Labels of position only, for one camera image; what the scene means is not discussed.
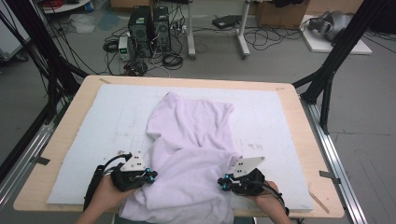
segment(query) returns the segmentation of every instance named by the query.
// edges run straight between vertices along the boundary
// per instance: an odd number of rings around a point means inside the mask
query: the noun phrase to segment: cloth
[[[232,104],[168,93],[147,128],[155,140],[149,163],[158,176],[127,199],[120,217],[151,223],[233,223],[231,193],[217,183],[241,157],[233,147],[232,111]]]

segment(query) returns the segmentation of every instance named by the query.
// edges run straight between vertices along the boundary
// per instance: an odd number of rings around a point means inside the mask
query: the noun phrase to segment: white board
[[[303,23],[308,21],[315,16],[305,15],[303,18]],[[332,43],[327,40],[324,35],[319,34],[316,31],[308,30],[307,28],[308,22],[306,23],[305,28],[302,27],[303,37],[306,45],[312,52],[321,52],[328,53],[332,51]],[[373,52],[367,47],[363,41],[359,40],[358,44],[350,51],[351,54],[372,54]]]
[[[48,203],[83,204],[97,165],[105,164],[120,151],[134,154],[140,150],[145,154],[152,144],[146,135],[149,116],[168,92],[188,99],[234,104],[230,124],[235,149],[245,158],[265,157],[258,168],[266,179],[277,183],[291,211],[313,209],[277,92],[112,84],[103,85],[97,93],[64,158]],[[149,166],[147,155],[144,160]],[[232,202],[233,207],[251,203],[236,196]]]

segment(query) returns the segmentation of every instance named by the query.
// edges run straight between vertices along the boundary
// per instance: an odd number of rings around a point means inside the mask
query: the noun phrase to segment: folded fabric
[[[230,192],[217,183],[241,156],[233,147],[232,112],[232,104],[168,93],[147,128],[155,140],[149,165],[158,176],[127,199],[120,217],[152,223],[233,223]]]

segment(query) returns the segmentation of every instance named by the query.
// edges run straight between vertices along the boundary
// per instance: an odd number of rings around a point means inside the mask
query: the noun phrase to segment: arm
[[[279,191],[277,185],[268,181],[268,184],[276,191]],[[288,216],[286,216],[282,205],[272,194],[263,194],[255,197],[248,197],[257,204],[257,206],[264,212],[275,224],[290,224]]]
[[[136,189],[125,192],[114,187],[110,175],[105,175],[95,193],[88,208],[84,211],[76,224],[93,224],[106,211],[116,207],[122,200],[133,194]]]

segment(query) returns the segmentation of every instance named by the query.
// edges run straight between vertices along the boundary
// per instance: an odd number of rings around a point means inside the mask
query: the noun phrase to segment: cardboard box
[[[309,2],[310,0],[304,0],[301,4],[291,4],[286,7],[275,7],[275,4],[261,2],[256,11],[257,25],[271,28],[300,29]]]
[[[311,0],[306,15],[323,15],[326,11],[340,10],[356,13],[363,0]]]
[[[115,9],[132,9],[135,6],[152,6],[152,0],[110,0],[111,7]]]

